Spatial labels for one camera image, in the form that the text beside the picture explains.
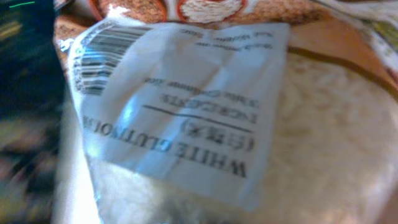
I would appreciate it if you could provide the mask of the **beige white rice bag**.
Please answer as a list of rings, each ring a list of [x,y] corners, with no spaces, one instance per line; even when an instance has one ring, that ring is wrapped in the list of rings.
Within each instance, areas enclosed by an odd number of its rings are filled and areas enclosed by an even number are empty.
[[[90,1],[55,223],[396,223],[396,1]]]

